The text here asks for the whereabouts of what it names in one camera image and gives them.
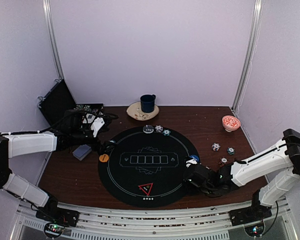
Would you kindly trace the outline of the orange big blind button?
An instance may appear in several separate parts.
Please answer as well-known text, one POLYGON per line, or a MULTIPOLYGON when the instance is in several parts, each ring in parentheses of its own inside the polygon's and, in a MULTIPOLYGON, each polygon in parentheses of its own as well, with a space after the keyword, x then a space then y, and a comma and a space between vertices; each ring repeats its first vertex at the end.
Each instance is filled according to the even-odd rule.
POLYGON ((106 163, 106 162, 109 161, 109 159, 110 159, 110 157, 109 157, 108 154, 102 154, 102 155, 99 156, 99 161, 101 163, 106 163))

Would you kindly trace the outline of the blue small blind button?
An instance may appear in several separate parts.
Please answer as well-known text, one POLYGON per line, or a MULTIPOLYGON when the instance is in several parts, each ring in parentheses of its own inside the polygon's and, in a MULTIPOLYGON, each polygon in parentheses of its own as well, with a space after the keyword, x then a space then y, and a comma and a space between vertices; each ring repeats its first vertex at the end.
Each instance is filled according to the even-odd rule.
POLYGON ((190 157, 191 159, 196 160, 197 162, 200 162, 200 158, 199 158, 197 155, 195 155, 195 154, 190 155, 189 157, 190 157))

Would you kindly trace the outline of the blue white chip stack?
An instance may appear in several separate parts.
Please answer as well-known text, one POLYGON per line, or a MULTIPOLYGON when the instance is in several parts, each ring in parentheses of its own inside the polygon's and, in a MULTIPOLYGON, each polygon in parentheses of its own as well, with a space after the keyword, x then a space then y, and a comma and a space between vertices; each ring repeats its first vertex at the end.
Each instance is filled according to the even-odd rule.
POLYGON ((221 146, 220 146, 220 144, 217 143, 217 142, 213 143, 212 146, 211 146, 211 149, 212 149, 214 152, 219 151, 220 148, 221 148, 221 146))

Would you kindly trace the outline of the green chips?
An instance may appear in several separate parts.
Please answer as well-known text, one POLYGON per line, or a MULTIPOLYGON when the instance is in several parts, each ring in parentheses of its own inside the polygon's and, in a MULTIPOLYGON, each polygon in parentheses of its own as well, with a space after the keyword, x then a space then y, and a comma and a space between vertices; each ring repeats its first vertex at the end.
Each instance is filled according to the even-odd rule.
POLYGON ((162 131, 162 134, 163 134, 164 136, 169 136, 170 133, 171 133, 171 131, 170 131, 169 129, 164 129, 164 130, 162 131))

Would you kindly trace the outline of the red triangle all-in marker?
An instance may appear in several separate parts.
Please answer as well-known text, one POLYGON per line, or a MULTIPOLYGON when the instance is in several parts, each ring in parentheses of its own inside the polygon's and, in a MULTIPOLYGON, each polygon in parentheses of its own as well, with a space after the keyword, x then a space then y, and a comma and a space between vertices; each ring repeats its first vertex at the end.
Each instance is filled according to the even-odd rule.
POLYGON ((146 195, 149 196, 151 194, 154 183, 146 183, 138 185, 138 188, 146 195))

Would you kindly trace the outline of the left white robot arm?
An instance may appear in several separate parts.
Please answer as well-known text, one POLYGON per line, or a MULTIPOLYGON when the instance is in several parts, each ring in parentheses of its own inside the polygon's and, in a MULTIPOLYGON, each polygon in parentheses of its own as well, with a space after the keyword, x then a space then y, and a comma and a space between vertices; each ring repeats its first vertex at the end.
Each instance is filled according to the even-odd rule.
POLYGON ((51 222, 62 218, 58 201, 32 180, 14 170, 13 160, 24 164, 44 154, 59 152, 74 146, 88 145, 102 155, 114 147, 113 142, 101 142, 99 134, 108 131, 114 113, 68 110, 51 126, 42 130, 0 132, 0 189, 26 200, 40 209, 51 222))

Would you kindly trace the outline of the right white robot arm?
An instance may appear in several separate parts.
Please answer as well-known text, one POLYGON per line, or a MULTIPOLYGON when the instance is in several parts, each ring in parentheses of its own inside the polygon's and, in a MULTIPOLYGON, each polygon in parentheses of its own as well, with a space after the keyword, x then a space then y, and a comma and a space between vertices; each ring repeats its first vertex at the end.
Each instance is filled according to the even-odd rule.
POLYGON ((219 197, 275 171, 279 173, 253 195, 254 203, 246 210, 248 219, 256 221, 300 181, 299 132, 289 128, 273 146, 249 158, 225 164, 218 171, 189 158, 185 162, 183 180, 207 196, 219 197))

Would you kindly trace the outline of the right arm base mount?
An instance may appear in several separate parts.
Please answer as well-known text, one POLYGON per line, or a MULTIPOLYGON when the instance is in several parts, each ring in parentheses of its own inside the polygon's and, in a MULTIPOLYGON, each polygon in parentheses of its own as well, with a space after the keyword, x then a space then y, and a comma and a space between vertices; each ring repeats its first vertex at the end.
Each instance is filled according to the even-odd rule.
POLYGON ((232 226, 243 225, 245 233, 249 237, 258 238, 266 233, 264 219, 272 216, 272 211, 252 210, 250 207, 231 210, 229 217, 232 226))

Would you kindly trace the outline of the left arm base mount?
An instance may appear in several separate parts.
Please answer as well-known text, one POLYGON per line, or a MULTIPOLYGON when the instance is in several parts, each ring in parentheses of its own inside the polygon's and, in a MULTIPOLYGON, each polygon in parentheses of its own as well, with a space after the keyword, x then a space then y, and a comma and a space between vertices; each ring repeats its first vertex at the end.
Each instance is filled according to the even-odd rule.
POLYGON ((76 227, 79 215, 78 211, 60 208, 54 216, 42 210, 37 210, 35 216, 38 219, 47 221, 44 224, 43 233, 48 238, 55 239, 60 237, 66 228, 76 227))

